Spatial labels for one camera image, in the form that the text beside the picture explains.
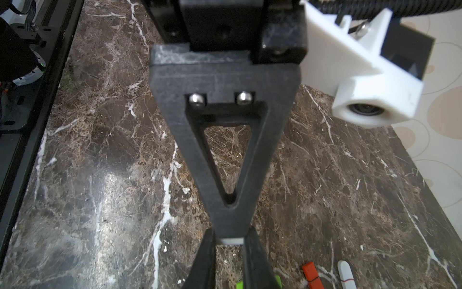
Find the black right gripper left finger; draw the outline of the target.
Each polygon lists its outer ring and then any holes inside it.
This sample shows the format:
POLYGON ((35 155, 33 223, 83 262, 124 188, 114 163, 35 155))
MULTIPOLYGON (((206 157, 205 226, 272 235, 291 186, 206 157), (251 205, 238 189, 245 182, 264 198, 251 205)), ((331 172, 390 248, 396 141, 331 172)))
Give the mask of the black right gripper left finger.
POLYGON ((205 231, 183 289, 214 289, 216 238, 212 228, 205 231))

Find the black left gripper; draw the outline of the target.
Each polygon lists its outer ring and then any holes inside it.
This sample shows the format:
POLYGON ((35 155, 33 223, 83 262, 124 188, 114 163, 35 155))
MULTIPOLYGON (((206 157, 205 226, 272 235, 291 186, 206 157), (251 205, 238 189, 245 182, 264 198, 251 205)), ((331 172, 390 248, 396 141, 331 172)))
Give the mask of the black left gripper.
POLYGON ((255 63, 299 64, 308 53, 297 1, 156 1, 144 7, 166 43, 193 51, 249 51, 255 63))

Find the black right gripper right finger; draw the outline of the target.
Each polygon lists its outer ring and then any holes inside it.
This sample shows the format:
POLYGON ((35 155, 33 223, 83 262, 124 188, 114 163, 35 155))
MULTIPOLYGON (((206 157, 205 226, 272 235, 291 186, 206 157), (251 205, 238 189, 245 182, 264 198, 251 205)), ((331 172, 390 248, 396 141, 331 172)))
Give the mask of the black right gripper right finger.
POLYGON ((254 227, 244 237, 243 244, 243 281, 249 283, 251 279, 274 276, 266 253, 254 227))

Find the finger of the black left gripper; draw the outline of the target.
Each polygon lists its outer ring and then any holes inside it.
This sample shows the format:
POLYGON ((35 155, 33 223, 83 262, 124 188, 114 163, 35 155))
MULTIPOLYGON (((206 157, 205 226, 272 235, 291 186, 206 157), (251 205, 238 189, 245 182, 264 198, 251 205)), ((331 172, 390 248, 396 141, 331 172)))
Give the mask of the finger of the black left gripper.
POLYGON ((218 238, 247 234, 300 81, 298 65, 248 51, 151 49, 150 89, 218 238))

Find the green usb drive capped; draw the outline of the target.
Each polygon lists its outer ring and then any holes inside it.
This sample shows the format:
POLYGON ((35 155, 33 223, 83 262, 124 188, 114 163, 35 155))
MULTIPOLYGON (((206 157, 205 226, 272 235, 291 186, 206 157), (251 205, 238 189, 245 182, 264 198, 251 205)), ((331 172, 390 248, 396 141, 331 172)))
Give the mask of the green usb drive capped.
POLYGON ((282 281, 279 275, 274 275, 272 278, 269 276, 262 278, 253 278, 249 283, 239 281, 235 285, 236 289, 282 289, 282 281))

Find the red usb drive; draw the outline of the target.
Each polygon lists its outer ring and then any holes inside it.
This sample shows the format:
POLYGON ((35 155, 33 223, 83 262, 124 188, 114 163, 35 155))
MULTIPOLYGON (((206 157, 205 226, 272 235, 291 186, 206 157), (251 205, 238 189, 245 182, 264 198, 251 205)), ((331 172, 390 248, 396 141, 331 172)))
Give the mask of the red usb drive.
POLYGON ((302 266, 302 271, 308 282, 308 289, 324 289, 314 262, 304 264, 302 266))

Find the white rounded usb drive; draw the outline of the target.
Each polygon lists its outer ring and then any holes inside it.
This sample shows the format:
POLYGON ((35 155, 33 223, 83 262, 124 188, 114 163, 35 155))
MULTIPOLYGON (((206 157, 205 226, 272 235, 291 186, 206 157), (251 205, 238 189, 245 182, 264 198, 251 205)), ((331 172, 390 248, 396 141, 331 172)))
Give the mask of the white rounded usb drive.
POLYGON ((353 271, 351 270, 350 264, 347 261, 338 261, 338 271, 343 289, 357 289, 353 271))

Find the white usb cap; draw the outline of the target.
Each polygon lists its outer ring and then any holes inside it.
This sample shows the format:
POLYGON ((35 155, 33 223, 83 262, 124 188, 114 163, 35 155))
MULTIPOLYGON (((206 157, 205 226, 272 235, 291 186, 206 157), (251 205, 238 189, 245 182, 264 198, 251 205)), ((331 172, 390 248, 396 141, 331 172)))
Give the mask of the white usb cap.
POLYGON ((239 238, 216 238, 216 242, 223 246, 240 246, 244 244, 244 237, 239 238))

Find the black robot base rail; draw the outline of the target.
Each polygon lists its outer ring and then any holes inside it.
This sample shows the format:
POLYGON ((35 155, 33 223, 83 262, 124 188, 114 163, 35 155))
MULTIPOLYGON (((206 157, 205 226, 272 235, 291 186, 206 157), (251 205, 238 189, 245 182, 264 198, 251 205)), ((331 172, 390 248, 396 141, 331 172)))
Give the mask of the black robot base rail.
POLYGON ((6 256, 82 1, 1 2, 1 256, 6 256))

